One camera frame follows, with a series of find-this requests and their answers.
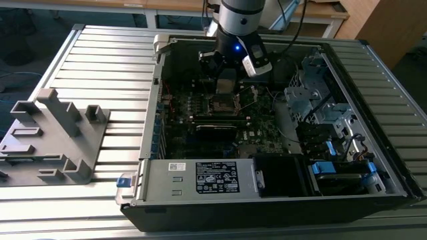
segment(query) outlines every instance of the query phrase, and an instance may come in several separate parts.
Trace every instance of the gray 3d-printed holder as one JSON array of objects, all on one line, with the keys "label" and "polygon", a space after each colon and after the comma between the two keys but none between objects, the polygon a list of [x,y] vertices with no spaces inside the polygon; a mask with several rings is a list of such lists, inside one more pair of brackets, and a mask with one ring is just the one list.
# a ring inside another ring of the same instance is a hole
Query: gray 3d-printed holder
[{"label": "gray 3d-printed holder", "polygon": [[111,111],[76,109],[55,89],[19,101],[16,121],[0,143],[0,187],[87,184],[91,181]]}]

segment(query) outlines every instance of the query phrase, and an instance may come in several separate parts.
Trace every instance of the motherboard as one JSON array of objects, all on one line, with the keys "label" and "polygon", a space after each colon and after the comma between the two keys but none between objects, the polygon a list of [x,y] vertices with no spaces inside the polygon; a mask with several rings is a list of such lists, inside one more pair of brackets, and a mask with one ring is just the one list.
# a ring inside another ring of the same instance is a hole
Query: motherboard
[{"label": "motherboard", "polygon": [[267,86],[235,85],[228,79],[188,82],[173,87],[164,83],[168,159],[236,159],[284,152]]}]

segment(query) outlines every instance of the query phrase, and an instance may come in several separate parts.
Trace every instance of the power supply label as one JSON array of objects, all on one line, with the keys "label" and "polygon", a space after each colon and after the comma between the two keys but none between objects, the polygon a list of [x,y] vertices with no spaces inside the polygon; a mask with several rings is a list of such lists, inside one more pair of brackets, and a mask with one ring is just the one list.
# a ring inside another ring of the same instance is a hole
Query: power supply label
[{"label": "power supply label", "polygon": [[239,193],[236,162],[196,162],[195,182],[199,194]]}]

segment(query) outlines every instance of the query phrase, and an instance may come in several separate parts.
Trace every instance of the open computer chassis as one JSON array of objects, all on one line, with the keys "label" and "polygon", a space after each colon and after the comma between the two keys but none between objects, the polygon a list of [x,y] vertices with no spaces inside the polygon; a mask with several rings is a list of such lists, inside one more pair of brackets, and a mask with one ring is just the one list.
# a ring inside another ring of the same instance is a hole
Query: open computer chassis
[{"label": "open computer chassis", "polygon": [[214,39],[168,37],[120,207],[139,230],[344,223],[424,198],[327,43],[283,56],[288,42],[266,40],[268,75],[208,79],[197,52]]}]

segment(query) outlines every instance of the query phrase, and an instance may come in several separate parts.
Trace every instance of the slotted metal surface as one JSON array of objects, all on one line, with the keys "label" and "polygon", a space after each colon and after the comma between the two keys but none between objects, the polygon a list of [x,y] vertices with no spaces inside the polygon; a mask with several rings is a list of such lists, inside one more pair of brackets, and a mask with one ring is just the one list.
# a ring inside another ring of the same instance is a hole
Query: slotted metal surface
[{"label": "slotted metal surface", "polygon": [[[188,239],[230,236],[247,239],[258,235],[336,231],[364,237],[367,232],[387,236],[391,229],[410,227],[412,229],[402,231],[414,231],[426,227],[427,203],[420,202],[412,208],[376,213],[350,224],[212,232],[139,232],[115,203],[115,181],[121,173],[135,171],[139,163],[147,97],[155,66],[152,42],[159,33],[201,35],[196,31],[105,26],[85,26],[83,30],[73,30],[69,34],[37,87],[56,88],[61,101],[73,101],[77,108],[97,104],[112,110],[93,179],[88,185],[79,186],[0,188],[1,240],[159,237]],[[287,36],[263,37],[291,40]],[[391,142],[419,184],[427,188],[424,113],[402,91],[399,82],[376,59],[370,47],[354,40],[311,37],[300,37],[299,40],[331,44]],[[123,195],[132,197],[128,189],[124,189]],[[346,233],[339,234],[339,237],[347,238],[346,236]]]}]

